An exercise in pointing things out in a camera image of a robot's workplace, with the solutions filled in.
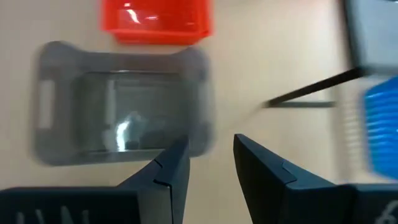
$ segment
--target blue plastic container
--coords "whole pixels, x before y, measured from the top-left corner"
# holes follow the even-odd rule
[[[371,165],[398,179],[398,77],[369,89],[364,105]]]

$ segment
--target beige tabletop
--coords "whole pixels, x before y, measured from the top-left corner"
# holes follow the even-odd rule
[[[185,223],[250,223],[232,153],[244,133],[292,162],[339,182],[331,109],[261,109],[263,101],[348,66],[335,0],[215,0],[211,61],[215,141],[192,159]],[[65,40],[99,52],[176,52],[120,46],[100,30],[100,0],[0,1],[0,187],[116,185],[146,162],[49,167],[31,151],[32,81],[40,47]],[[328,92],[309,96],[328,99]]]

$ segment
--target plastic bin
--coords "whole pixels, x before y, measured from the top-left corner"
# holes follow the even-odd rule
[[[398,179],[398,77],[369,89],[364,105],[372,167]]]
[[[51,107],[37,93],[35,154],[54,166],[153,159],[180,136],[191,156],[208,149],[211,91],[204,55],[93,53],[62,42],[39,58],[39,90],[54,83]],[[51,114],[43,127],[42,114]]]
[[[103,0],[102,27],[124,44],[192,45],[211,34],[208,0]]]

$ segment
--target gray plastic container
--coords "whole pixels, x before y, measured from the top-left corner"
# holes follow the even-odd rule
[[[46,164],[149,160],[184,135],[191,156],[208,149],[211,95],[198,50],[107,54],[51,42],[37,77],[34,151]]]

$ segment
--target red plastic container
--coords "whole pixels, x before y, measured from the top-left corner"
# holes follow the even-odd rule
[[[123,44],[190,45],[211,34],[209,0],[103,0],[103,29]]]

